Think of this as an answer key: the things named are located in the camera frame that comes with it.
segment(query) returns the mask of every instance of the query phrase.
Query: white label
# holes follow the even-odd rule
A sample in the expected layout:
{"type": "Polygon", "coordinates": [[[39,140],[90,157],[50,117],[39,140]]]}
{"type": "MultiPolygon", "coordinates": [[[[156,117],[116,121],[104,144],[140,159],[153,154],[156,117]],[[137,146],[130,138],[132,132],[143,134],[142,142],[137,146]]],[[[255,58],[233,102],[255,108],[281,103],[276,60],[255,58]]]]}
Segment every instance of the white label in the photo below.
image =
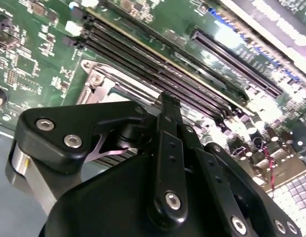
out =
{"type": "Polygon", "coordinates": [[[270,5],[264,0],[254,0],[252,5],[263,13],[270,21],[276,21],[276,26],[288,35],[298,46],[306,46],[306,36],[300,34],[290,23],[283,19],[270,5]]]}

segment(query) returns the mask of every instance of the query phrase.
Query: black memory slot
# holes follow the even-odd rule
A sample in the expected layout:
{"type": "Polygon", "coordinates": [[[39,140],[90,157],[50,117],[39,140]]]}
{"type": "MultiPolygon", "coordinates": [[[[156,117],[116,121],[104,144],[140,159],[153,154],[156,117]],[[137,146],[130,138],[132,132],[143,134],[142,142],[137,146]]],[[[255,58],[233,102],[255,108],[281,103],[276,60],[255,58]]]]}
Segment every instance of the black memory slot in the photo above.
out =
{"type": "Polygon", "coordinates": [[[163,82],[160,78],[158,78],[155,75],[149,74],[146,70],[143,68],[139,67],[138,65],[134,65],[132,62],[129,62],[128,60],[123,59],[119,53],[110,51],[108,48],[104,47],[103,45],[87,40],[85,42],[85,47],[99,53],[100,55],[104,55],[108,57],[109,59],[115,61],[115,64],[118,67],[122,67],[127,69],[131,74],[135,75],[136,77],[142,78],[146,81],[149,81],[153,83],[154,85],[157,85],[157,87],[160,87],[161,90],[168,90],[170,91],[173,95],[178,97],[183,103],[186,105],[197,109],[201,113],[204,113],[205,115],[208,115],[210,118],[216,118],[217,114],[213,114],[211,111],[205,108],[204,105],[187,98],[187,92],[180,91],[178,89],[175,89],[174,87],[166,84],[163,82]]]}
{"type": "MultiPolygon", "coordinates": [[[[168,68],[171,68],[172,73],[175,73],[176,75],[181,75],[182,86],[188,86],[189,88],[193,87],[194,88],[194,92],[196,94],[198,94],[198,96],[200,98],[202,98],[202,100],[206,100],[212,106],[215,106],[215,107],[216,106],[220,106],[219,109],[226,109],[226,107],[228,106],[224,102],[223,98],[219,97],[217,94],[215,94],[214,92],[209,90],[203,84],[199,83],[196,80],[191,79],[189,76],[186,76],[185,74],[182,73],[182,71],[178,70],[177,68],[175,68],[175,67],[173,67],[173,66],[171,66],[169,64],[166,64],[160,57],[158,57],[157,55],[154,55],[151,51],[147,50],[146,48],[144,48],[143,46],[139,45],[135,41],[133,41],[133,40],[131,40],[129,38],[126,38],[124,35],[122,35],[121,33],[117,32],[117,31],[115,31],[113,28],[111,28],[110,26],[106,25],[105,23],[100,22],[100,21],[96,21],[94,23],[94,26],[97,27],[97,29],[99,31],[102,31],[104,34],[106,34],[106,32],[115,32],[116,35],[122,37],[126,42],[128,42],[129,45],[132,46],[131,47],[131,46],[127,45],[127,44],[124,44],[124,47],[128,47],[130,50],[136,51],[135,52],[136,55],[140,52],[141,54],[147,55],[151,59],[154,59],[160,65],[167,65],[168,68]]],[[[109,34],[107,34],[107,37],[110,37],[111,40],[116,40],[115,38],[113,38],[109,34]]]]}
{"type": "Polygon", "coordinates": [[[212,81],[219,80],[221,83],[226,85],[227,87],[231,88],[236,93],[242,95],[243,98],[248,98],[247,95],[244,93],[243,90],[238,88],[237,86],[231,84],[227,80],[225,80],[222,76],[220,76],[218,73],[215,73],[213,70],[209,69],[203,62],[199,61],[195,57],[193,57],[191,54],[187,53],[185,50],[181,49],[179,46],[171,42],[169,39],[161,35],[160,33],[156,32],[152,28],[148,27],[146,24],[144,24],[142,21],[137,20],[136,18],[132,17],[128,12],[123,10],[121,7],[115,5],[114,3],[110,2],[109,0],[102,0],[101,6],[104,6],[106,8],[109,8],[113,10],[114,12],[118,13],[121,17],[123,17],[125,20],[127,20],[131,25],[133,25],[134,30],[136,28],[140,29],[146,34],[149,34],[150,36],[156,38],[158,41],[172,49],[174,52],[177,52],[181,54],[184,58],[187,60],[193,62],[196,66],[201,68],[207,78],[209,78],[212,81]]]}
{"type": "Polygon", "coordinates": [[[214,100],[211,100],[211,98],[207,97],[206,94],[203,94],[198,90],[193,90],[189,84],[185,83],[185,81],[179,81],[178,79],[173,80],[173,78],[175,77],[174,74],[171,74],[169,71],[167,71],[165,68],[161,67],[160,65],[154,64],[152,60],[141,55],[141,53],[139,52],[135,52],[133,48],[129,47],[128,45],[124,45],[121,42],[118,42],[115,38],[111,37],[110,35],[102,34],[103,32],[99,30],[95,31],[93,29],[91,30],[91,32],[92,35],[90,37],[95,38],[94,39],[95,41],[101,41],[102,43],[110,42],[110,44],[112,44],[111,48],[114,47],[112,48],[114,51],[120,50],[127,55],[130,54],[133,59],[138,59],[139,62],[141,62],[142,65],[145,66],[146,68],[150,69],[151,72],[163,75],[164,78],[167,78],[176,86],[187,90],[189,93],[192,93],[192,95],[194,95],[197,101],[207,105],[215,113],[220,114],[221,110],[226,109],[226,107],[224,108],[223,106],[218,107],[218,103],[216,103],[214,100]]]}

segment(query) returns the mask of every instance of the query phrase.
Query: red wire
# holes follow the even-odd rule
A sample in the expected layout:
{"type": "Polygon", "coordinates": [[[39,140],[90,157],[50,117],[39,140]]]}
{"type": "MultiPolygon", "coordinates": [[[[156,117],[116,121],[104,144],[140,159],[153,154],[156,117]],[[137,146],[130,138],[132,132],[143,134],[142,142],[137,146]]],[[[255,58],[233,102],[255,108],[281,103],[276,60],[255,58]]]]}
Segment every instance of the red wire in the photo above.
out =
{"type": "Polygon", "coordinates": [[[275,191],[275,176],[273,174],[273,164],[274,161],[273,159],[270,157],[269,152],[267,151],[267,147],[263,148],[264,151],[264,155],[265,157],[268,159],[269,161],[269,168],[270,168],[270,185],[271,185],[271,190],[272,190],[272,199],[274,197],[274,191],[275,191]]]}

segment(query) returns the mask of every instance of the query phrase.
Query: chip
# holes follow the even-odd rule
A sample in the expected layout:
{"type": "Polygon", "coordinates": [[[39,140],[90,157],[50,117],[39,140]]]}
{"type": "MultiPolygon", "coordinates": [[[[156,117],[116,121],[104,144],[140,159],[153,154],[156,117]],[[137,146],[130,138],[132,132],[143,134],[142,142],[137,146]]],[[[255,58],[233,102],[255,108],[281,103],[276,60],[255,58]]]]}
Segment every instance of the chip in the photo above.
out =
{"type": "Polygon", "coordinates": [[[48,13],[48,17],[49,17],[49,20],[50,20],[51,22],[55,22],[55,20],[57,19],[58,15],[57,15],[55,12],[50,11],[50,12],[48,13]]]}
{"type": "Polygon", "coordinates": [[[127,12],[131,12],[133,2],[131,2],[130,0],[121,0],[120,6],[123,10],[125,10],[127,12]]]}
{"type": "Polygon", "coordinates": [[[34,72],[36,63],[31,59],[25,58],[22,55],[18,56],[16,67],[28,74],[32,74],[34,72]]]}
{"type": "Polygon", "coordinates": [[[134,4],[134,9],[136,9],[137,11],[141,11],[143,9],[143,5],[136,3],[134,4]]]}
{"type": "Polygon", "coordinates": [[[176,37],[177,37],[177,35],[174,32],[172,32],[172,31],[166,31],[165,35],[171,41],[174,41],[176,39],[176,37]]]}
{"type": "Polygon", "coordinates": [[[33,12],[37,14],[38,16],[43,16],[45,14],[45,8],[44,5],[42,5],[39,2],[36,2],[33,4],[33,12]]]}

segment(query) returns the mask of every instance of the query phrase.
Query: black expansion slot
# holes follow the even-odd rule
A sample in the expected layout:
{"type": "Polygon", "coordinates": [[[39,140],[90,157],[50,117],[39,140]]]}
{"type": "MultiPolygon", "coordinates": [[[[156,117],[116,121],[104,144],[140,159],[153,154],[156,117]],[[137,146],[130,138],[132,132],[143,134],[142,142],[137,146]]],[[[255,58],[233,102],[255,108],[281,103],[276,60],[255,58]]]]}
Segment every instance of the black expansion slot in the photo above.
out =
{"type": "MultiPolygon", "coordinates": [[[[149,34],[150,36],[156,38],[161,43],[169,47],[173,52],[177,52],[181,54],[184,58],[194,63],[196,66],[201,68],[207,78],[209,78],[212,81],[219,80],[221,83],[226,85],[227,87],[230,87],[233,91],[237,92],[242,98],[245,100],[248,100],[248,96],[244,91],[237,86],[233,85],[232,83],[228,82],[226,79],[224,79],[221,75],[215,73],[213,70],[208,68],[203,62],[198,60],[197,58],[193,57],[191,54],[186,52],[185,50],[181,49],[179,46],[171,42],[169,39],[161,35],[160,33],[156,32],[152,28],[148,27],[146,24],[144,24],[142,21],[137,20],[136,18],[132,17],[128,12],[126,12],[124,9],[122,9],[120,6],[115,5],[114,3],[110,2],[109,0],[101,0],[99,3],[99,6],[106,7],[108,9],[113,10],[114,12],[118,13],[121,17],[123,17],[125,20],[127,20],[131,25],[133,25],[134,29],[140,29],[144,33],[149,34]]],[[[93,14],[90,15],[89,19],[95,20],[95,16],[93,14]]]]}
{"type": "Polygon", "coordinates": [[[153,55],[151,52],[141,47],[140,45],[135,45],[135,42],[130,40],[129,43],[131,46],[128,44],[123,44],[122,42],[117,41],[114,37],[110,35],[104,35],[106,32],[101,31],[99,27],[98,29],[92,29],[90,31],[92,33],[91,35],[93,36],[96,35],[97,37],[102,38],[102,40],[110,40],[110,42],[116,48],[121,51],[124,51],[125,53],[128,52],[132,55],[133,59],[137,58],[142,62],[145,62],[148,68],[151,68],[151,70],[153,71],[155,70],[155,73],[158,73],[159,75],[164,75],[164,77],[167,77],[169,80],[172,80],[174,77],[177,77],[176,75],[181,75],[181,78],[173,80],[173,83],[176,86],[183,87],[185,90],[189,91],[190,93],[193,93],[195,99],[200,102],[206,103],[210,109],[216,111],[217,113],[220,113],[221,110],[227,109],[228,104],[220,100],[220,98],[212,91],[206,88],[206,93],[201,92],[200,89],[198,89],[200,85],[196,85],[195,80],[192,81],[193,83],[189,83],[191,81],[191,78],[187,77],[181,71],[171,67],[170,65],[167,65],[167,68],[169,70],[171,69],[171,72],[167,71],[163,66],[161,66],[165,65],[164,61],[162,61],[156,55],[153,55]]]}
{"type": "Polygon", "coordinates": [[[238,57],[231,50],[215,41],[210,35],[202,29],[196,29],[191,37],[192,41],[200,45],[203,49],[215,55],[227,66],[233,68],[251,83],[266,92],[272,98],[277,98],[283,93],[275,83],[264,76],[247,62],[238,57]]]}

